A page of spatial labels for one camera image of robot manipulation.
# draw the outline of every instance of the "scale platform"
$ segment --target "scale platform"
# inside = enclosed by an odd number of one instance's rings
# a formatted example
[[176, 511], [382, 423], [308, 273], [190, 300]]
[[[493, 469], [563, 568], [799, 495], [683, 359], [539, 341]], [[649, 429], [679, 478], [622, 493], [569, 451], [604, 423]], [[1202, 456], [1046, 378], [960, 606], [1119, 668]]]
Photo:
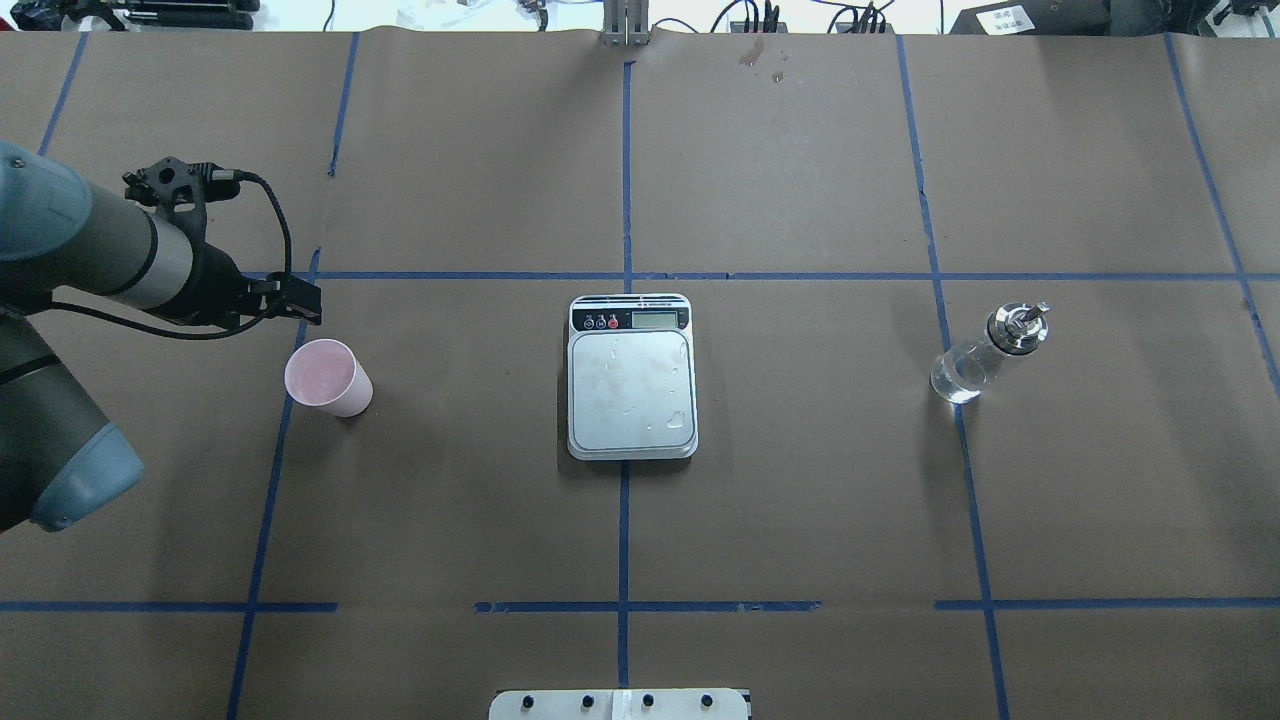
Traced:
[[570, 304], [568, 450], [579, 460], [698, 450], [689, 299], [590, 295]]

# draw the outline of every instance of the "gray robot arm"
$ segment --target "gray robot arm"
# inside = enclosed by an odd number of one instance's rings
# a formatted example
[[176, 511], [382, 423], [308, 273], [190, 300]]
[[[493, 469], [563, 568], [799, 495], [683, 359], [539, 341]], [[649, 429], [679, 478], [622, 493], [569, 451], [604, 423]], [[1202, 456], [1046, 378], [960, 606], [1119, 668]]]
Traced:
[[[288, 227], [270, 188], [252, 173], [166, 158], [128, 173], [120, 199], [73, 169], [0, 141], [0, 532], [24, 519], [60, 530], [132, 487], [142, 464], [26, 315], [83, 311], [166, 337], [236, 334], [271, 316], [320, 323], [320, 291], [294, 277]], [[205, 242], [206, 202], [239, 182], [260, 182], [285, 234], [285, 269], [264, 281], [241, 274]], [[180, 206], [189, 209], [179, 210]], [[56, 302], [73, 287], [179, 325], [220, 333], [143, 328]], [[248, 323], [241, 323], [250, 316]]]

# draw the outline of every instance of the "kitchen scale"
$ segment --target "kitchen scale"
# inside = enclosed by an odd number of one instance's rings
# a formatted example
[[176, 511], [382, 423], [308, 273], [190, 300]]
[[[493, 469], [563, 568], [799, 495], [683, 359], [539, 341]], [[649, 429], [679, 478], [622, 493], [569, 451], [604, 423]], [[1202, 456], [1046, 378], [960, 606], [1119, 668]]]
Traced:
[[698, 450], [694, 324], [684, 295], [585, 295], [568, 306], [568, 451], [668, 460]]

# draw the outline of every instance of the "white label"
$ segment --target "white label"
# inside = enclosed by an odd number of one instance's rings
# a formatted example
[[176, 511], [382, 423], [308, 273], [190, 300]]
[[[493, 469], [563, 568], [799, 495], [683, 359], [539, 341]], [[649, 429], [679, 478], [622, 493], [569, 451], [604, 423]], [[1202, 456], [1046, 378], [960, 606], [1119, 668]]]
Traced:
[[1014, 35], [1015, 32], [1036, 29], [1036, 24], [1032, 23], [1032, 19], [1027, 15], [1027, 10], [1021, 5], [987, 10], [986, 13], [978, 13], [975, 17], [982, 23], [982, 29], [987, 31], [987, 35]]

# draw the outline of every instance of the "silver lid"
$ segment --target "silver lid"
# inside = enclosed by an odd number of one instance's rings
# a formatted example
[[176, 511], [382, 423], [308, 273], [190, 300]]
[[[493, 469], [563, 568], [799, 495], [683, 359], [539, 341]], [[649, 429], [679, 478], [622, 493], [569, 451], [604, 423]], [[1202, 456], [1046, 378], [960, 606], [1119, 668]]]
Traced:
[[1002, 305], [987, 318], [987, 334], [1009, 355], [1029, 355], [1048, 337], [1044, 313], [1048, 313], [1044, 302]]

